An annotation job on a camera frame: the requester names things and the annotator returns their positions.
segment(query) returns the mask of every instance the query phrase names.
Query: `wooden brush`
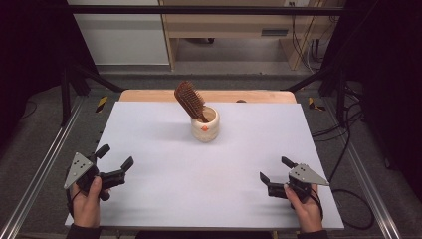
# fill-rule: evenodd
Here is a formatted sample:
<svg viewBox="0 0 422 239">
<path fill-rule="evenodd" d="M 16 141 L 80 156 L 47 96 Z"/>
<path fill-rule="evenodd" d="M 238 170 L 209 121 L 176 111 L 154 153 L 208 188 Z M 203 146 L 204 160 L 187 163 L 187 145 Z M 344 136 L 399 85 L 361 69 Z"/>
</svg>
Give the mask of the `wooden brush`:
<svg viewBox="0 0 422 239">
<path fill-rule="evenodd" d="M 202 119 L 203 122 L 209 122 L 203 113 L 204 99 L 196 92 L 192 83 L 181 82 L 174 91 L 174 96 L 194 120 Z"/>
</svg>

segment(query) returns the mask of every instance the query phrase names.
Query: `person's hand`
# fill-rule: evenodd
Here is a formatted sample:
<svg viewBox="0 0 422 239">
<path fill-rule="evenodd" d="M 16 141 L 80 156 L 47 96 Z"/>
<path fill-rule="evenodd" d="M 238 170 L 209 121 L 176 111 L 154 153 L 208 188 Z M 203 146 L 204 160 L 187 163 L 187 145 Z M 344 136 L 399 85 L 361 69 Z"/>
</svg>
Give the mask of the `person's hand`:
<svg viewBox="0 0 422 239">
<path fill-rule="evenodd" d="M 314 197 L 317 197 L 317 185 L 312 185 Z M 303 233 L 310 233 L 322 230 L 322 222 L 320 218 L 319 207 L 311 199 L 308 198 L 305 203 L 301 203 L 296 193 L 285 184 L 286 196 L 289 201 L 295 207 L 296 214 L 298 216 L 299 225 Z"/>
<path fill-rule="evenodd" d="M 91 185 L 88 195 L 80 192 L 79 187 L 74 183 L 72 196 L 74 198 L 74 224 L 86 228 L 100 227 L 100 199 L 102 191 L 102 179 L 96 177 Z"/>
</svg>

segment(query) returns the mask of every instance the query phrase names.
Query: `white cabinet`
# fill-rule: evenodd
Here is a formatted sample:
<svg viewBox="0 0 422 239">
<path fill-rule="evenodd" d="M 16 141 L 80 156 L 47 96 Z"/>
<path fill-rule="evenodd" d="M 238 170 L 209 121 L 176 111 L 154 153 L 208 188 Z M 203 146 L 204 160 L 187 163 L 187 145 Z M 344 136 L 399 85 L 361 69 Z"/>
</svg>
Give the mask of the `white cabinet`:
<svg viewBox="0 0 422 239">
<path fill-rule="evenodd" d="M 70 5 L 158 5 L 157 0 L 69 0 Z M 169 65 L 158 14 L 75 14 L 96 65 Z"/>
</svg>

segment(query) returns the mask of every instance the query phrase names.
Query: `white cup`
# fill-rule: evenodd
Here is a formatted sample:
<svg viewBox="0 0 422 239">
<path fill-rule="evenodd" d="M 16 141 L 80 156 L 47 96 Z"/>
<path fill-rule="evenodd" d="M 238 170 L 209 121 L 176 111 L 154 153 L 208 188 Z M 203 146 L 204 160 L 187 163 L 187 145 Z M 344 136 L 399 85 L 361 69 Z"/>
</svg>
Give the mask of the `white cup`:
<svg viewBox="0 0 422 239">
<path fill-rule="evenodd" d="M 203 114 L 209 122 L 203 122 L 202 119 L 191 119 L 191 131 L 196 139 L 209 142 L 216 138 L 220 131 L 220 115 L 216 110 L 207 106 L 204 106 Z"/>
</svg>

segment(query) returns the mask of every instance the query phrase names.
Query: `white table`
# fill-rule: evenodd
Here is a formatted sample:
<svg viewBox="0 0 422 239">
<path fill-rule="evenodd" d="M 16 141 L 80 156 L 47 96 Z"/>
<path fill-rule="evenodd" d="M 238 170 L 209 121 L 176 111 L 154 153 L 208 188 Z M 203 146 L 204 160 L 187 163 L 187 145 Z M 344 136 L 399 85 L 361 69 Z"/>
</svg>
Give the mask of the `white table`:
<svg viewBox="0 0 422 239">
<path fill-rule="evenodd" d="M 299 228 L 287 200 L 269 197 L 264 172 L 286 182 L 280 158 L 308 164 L 324 176 L 301 105 L 207 103 L 221 115 L 219 136 L 209 143 L 190 134 L 179 103 L 118 102 L 99 146 L 103 172 L 134 166 L 126 184 L 102 202 L 101 226 L 133 230 L 281 230 Z M 323 227 L 343 229 L 328 187 L 319 188 Z M 66 225 L 72 224 L 68 217 Z"/>
</svg>

